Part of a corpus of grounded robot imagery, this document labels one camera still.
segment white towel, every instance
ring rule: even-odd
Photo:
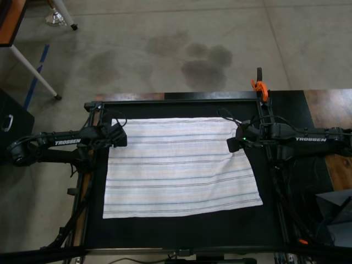
[[[262,205],[245,152],[228,151],[226,139],[236,128],[222,118],[128,120],[128,146],[109,151],[103,218],[178,217]]]

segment blue tape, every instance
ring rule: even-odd
[[[50,45],[45,45],[42,57],[40,58],[40,63],[43,63],[45,61],[46,55],[48,54],[49,46]]]
[[[41,63],[41,65],[37,68],[37,72],[39,72],[39,73],[41,72],[41,70],[43,68],[42,63],[45,61],[45,58],[48,54],[49,46],[50,45],[45,45],[45,47],[44,47],[42,57],[40,58],[40,61],[39,61]],[[36,77],[33,77],[31,85],[29,86],[29,91],[27,93],[26,100],[24,101],[24,105],[23,105],[24,109],[26,109],[26,110],[28,109],[29,103],[32,99],[34,89],[35,89],[35,86],[37,85],[37,82],[38,82],[38,79]]]
[[[40,65],[39,68],[37,69],[37,72],[41,72],[42,71],[42,68],[43,68],[43,65]],[[29,106],[29,103],[32,99],[32,95],[34,93],[34,89],[35,89],[35,86],[37,85],[37,82],[38,82],[38,79],[37,78],[33,78],[32,82],[31,82],[31,86],[29,86],[29,91],[27,93],[27,97],[26,97],[26,100],[24,101],[24,109],[28,109],[28,106]]]

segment floor stain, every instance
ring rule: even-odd
[[[151,77],[154,71],[154,68],[149,63],[142,63],[134,65],[134,70],[139,78],[145,83],[149,91],[154,91],[153,84],[151,82]]]
[[[227,68],[232,64],[232,52],[222,45],[217,45],[209,49],[208,60],[214,65]]]
[[[201,59],[185,62],[181,68],[189,87],[199,91],[217,91],[225,87],[224,69]]]
[[[204,44],[192,43],[186,48],[189,57],[203,58],[208,54],[208,48]]]
[[[174,35],[159,35],[148,40],[145,50],[151,54],[168,57],[175,55],[189,41],[190,37],[186,31],[179,31]]]
[[[120,74],[114,63],[116,53],[113,51],[104,51],[98,53],[89,59],[80,69],[80,75],[87,78],[94,85],[107,85],[116,79]]]
[[[225,88],[225,68],[232,64],[231,51],[222,45],[207,48],[204,44],[192,43],[186,52],[190,57],[198,58],[185,62],[181,67],[190,88],[196,91],[219,91]]]

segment concrete floor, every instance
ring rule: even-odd
[[[47,26],[48,6],[32,1],[15,40],[35,67],[50,45],[42,76],[63,96],[37,84],[34,133],[79,129],[96,94],[249,91],[257,67],[271,90],[351,88],[352,0],[64,1],[78,31]],[[23,104],[31,81],[0,49],[0,87]],[[72,210],[69,174],[69,165],[0,167],[1,252],[53,240]]]

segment drawer handle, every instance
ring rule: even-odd
[[[10,119],[10,121],[8,122],[8,126],[7,128],[4,127],[5,123],[7,123],[7,119]],[[8,116],[5,117],[5,121],[4,123],[2,124],[2,127],[1,127],[1,130],[4,131],[4,132],[8,132],[12,126],[12,122],[13,122],[13,115],[9,114]]]

